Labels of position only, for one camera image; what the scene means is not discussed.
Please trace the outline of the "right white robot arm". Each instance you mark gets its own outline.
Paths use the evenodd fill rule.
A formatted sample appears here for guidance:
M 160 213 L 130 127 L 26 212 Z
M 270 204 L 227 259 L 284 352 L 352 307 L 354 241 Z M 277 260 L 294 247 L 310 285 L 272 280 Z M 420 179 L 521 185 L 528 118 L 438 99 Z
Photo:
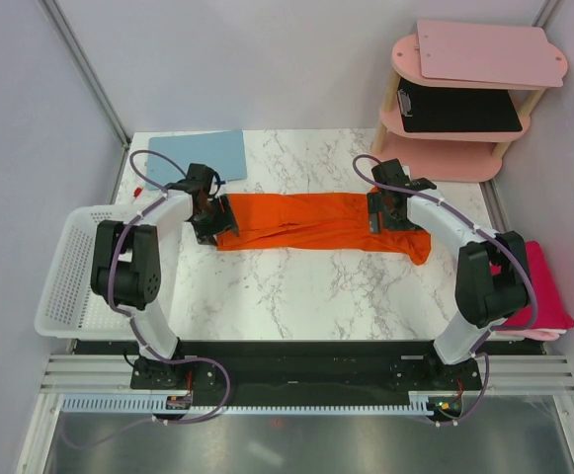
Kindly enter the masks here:
M 458 377 L 458 363 L 475 355 L 490 334 L 506 329 L 505 322 L 529 307 L 538 316 L 526 244 L 510 231 L 480 226 L 450 204 L 431 181 L 413 180 L 397 159 L 381 161 L 362 154 L 353 168 L 376 190 L 368 194 L 369 228 L 425 230 L 455 257 L 454 298 L 457 311 L 433 341 L 435 356 L 423 363 L 423 376 L 432 387 L 448 387 Z

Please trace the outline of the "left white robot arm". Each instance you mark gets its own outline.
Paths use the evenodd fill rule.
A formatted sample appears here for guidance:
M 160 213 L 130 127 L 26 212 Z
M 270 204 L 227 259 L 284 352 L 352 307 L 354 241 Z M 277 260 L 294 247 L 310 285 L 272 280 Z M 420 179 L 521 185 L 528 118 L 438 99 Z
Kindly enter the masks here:
M 140 354 L 156 360 L 153 377 L 166 388 L 179 387 L 188 372 L 186 363 L 174 356 L 178 337 L 158 301 L 164 287 L 163 243 L 173 236 L 172 255 L 178 256 L 185 224 L 193 227 L 201 245 L 215 246 L 219 235 L 236 233 L 230 200 L 218 193 L 220 186 L 216 171 L 192 163 L 182 180 L 163 187 L 154 202 L 132 211 L 129 220 L 107 219 L 97 226 L 91 289 L 127 320 Z

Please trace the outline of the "orange t shirt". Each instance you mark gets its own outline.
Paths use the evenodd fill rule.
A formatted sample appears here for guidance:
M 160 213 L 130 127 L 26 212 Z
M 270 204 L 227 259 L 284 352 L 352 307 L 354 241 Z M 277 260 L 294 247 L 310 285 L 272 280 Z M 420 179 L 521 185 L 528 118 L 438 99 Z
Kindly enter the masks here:
M 353 193 L 231 194 L 238 231 L 217 236 L 219 251 L 294 248 L 403 254 L 423 265 L 432 251 L 424 230 L 369 229 L 367 197 Z

